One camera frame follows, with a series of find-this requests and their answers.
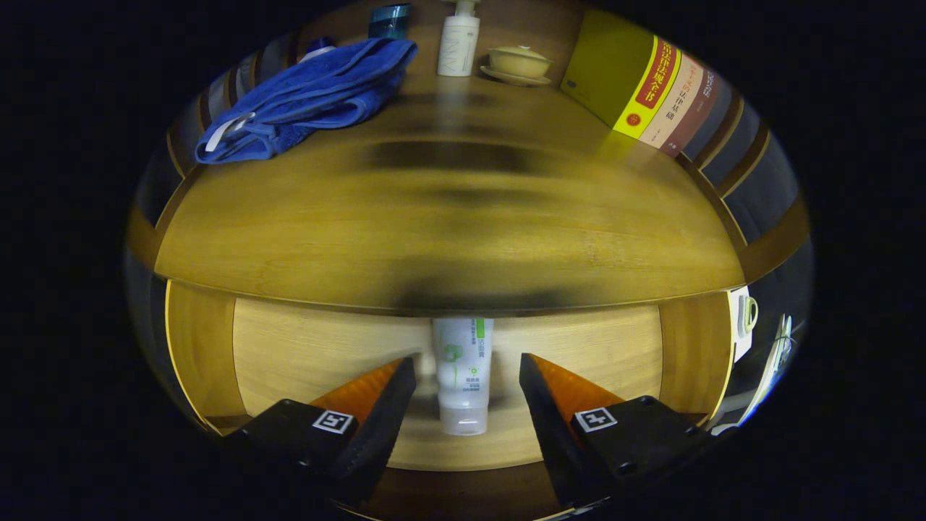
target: tube cap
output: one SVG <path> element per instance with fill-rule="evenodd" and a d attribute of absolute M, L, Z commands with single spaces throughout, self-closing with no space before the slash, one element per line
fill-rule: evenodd
<path fill-rule="evenodd" d="M 475 436 L 485 432 L 489 408 L 452 409 L 441 407 L 441 429 L 453 436 Z"/>

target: white pump bottle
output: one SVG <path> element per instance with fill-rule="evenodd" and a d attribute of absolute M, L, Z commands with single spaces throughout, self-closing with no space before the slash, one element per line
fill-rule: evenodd
<path fill-rule="evenodd" d="M 444 20 L 437 73 L 441 76 L 469 76 L 479 38 L 479 19 L 473 16 L 480 0 L 445 0 L 457 2 L 457 13 Z"/>

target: small bowl with lid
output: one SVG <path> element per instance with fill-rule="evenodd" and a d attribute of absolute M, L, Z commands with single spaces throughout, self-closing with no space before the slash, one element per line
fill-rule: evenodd
<path fill-rule="evenodd" d="M 531 51 L 531 48 L 525 45 L 489 49 L 489 67 L 505 74 L 543 78 L 551 65 L 552 60 Z"/>

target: yellow book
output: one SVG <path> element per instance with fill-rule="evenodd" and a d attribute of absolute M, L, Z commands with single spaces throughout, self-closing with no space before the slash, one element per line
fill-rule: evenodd
<path fill-rule="evenodd" d="M 713 108 L 718 81 L 652 32 L 590 10 L 560 89 L 615 131 L 675 157 Z"/>

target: black background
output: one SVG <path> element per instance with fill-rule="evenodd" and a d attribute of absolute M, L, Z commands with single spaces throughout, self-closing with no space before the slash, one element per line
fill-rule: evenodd
<path fill-rule="evenodd" d="M 25 167 L 6 173 L 4 197 L 11 506 L 311 517 L 309 491 L 220 458 L 157 386 L 134 345 L 119 254 L 144 162 L 191 96 L 334 4 L 4 7 L 7 157 Z M 921 164 L 905 141 L 922 140 L 922 125 L 904 127 L 922 90 L 922 66 L 906 58 L 922 24 L 886 3 L 810 4 L 612 7 L 704 59 L 768 121 L 801 177 L 819 266 L 807 340 L 754 419 L 610 516 L 846 519 L 918 504 L 918 452 L 902 442 L 922 422 L 907 403 L 916 344 L 896 338 L 914 325 L 918 277 L 896 262 L 919 240 L 917 183 L 900 172 Z"/>

